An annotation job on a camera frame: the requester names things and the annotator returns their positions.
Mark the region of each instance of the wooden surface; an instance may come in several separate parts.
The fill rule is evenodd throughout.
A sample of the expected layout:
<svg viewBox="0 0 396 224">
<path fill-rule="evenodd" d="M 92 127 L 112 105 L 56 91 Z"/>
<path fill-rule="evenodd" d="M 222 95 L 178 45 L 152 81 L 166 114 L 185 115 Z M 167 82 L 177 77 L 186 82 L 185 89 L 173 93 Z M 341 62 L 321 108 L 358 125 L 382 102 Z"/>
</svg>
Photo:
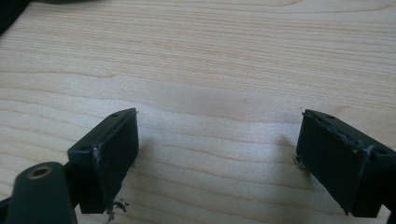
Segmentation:
<svg viewBox="0 0 396 224">
<path fill-rule="evenodd" d="M 129 107 L 114 223 L 385 223 L 345 216 L 293 155 L 305 108 L 396 148 L 396 2 L 33 2 L 0 37 L 1 198 Z"/>
</svg>

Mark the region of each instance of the black object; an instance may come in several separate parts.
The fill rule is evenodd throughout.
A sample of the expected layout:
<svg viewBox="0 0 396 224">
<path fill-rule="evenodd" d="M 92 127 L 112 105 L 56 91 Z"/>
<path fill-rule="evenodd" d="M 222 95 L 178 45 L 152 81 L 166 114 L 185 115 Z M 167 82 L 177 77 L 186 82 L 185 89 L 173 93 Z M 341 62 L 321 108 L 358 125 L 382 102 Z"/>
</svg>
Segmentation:
<svg viewBox="0 0 396 224">
<path fill-rule="evenodd" d="M 22 14 L 31 0 L 0 0 L 0 35 Z"/>
<path fill-rule="evenodd" d="M 396 152 L 333 116 L 303 115 L 297 159 L 346 214 L 376 217 L 381 204 L 395 214 Z"/>
<path fill-rule="evenodd" d="M 84 214 L 112 212 L 121 183 L 138 153 L 136 110 L 108 116 L 67 154 L 18 175 L 10 199 L 0 202 L 0 223 L 77 223 Z"/>
</svg>

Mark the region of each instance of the wooden table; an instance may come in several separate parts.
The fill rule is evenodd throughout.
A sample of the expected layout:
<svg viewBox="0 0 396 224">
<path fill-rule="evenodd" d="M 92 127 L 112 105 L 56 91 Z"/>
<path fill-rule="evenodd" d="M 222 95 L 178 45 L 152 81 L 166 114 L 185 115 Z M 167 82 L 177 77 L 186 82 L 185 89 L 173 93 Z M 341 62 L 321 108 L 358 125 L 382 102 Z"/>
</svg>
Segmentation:
<svg viewBox="0 0 396 224">
<path fill-rule="evenodd" d="M 1 198 L 129 107 L 114 223 L 385 223 L 345 216 L 293 156 L 306 108 L 396 148 L 396 3 L 33 2 L 0 38 Z"/>
</svg>

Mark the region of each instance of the light wood tabletop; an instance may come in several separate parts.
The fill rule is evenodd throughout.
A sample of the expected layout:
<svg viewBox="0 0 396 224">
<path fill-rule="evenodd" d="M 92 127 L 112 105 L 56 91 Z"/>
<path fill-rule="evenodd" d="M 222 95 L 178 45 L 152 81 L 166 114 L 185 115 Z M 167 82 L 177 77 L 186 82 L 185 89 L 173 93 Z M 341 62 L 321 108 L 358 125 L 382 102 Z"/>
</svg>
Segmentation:
<svg viewBox="0 0 396 224">
<path fill-rule="evenodd" d="M 396 148 L 396 2 L 33 2 L 0 37 L 1 199 L 130 107 L 113 223 L 386 223 L 346 216 L 293 157 L 304 109 Z"/>
</svg>

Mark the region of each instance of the wood grain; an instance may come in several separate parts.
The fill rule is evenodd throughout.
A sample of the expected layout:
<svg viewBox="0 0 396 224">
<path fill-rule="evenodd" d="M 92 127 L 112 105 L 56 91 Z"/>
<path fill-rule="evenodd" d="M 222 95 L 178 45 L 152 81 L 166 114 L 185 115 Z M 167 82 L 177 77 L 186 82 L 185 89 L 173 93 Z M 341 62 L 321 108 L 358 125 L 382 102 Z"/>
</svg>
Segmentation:
<svg viewBox="0 0 396 224">
<path fill-rule="evenodd" d="M 396 148 L 396 3 L 33 2 L 0 38 L 1 198 L 128 107 L 141 151 L 114 223 L 385 223 L 345 216 L 293 155 L 305 108 Z"/>
</svg>

